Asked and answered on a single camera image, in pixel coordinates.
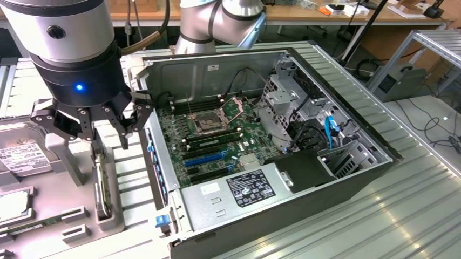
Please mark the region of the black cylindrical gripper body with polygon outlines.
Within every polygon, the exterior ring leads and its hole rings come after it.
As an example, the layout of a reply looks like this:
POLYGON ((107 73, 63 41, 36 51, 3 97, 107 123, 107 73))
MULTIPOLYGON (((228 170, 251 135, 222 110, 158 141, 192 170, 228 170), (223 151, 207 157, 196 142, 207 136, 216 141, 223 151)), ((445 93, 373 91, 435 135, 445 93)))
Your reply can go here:
POLYGON ((52 62, 31 54, 33 65, 53 97, 56 109, 77 110, 108 105, 123 111, 131 102, 115 41, 95 58, 83 62, 52 62))

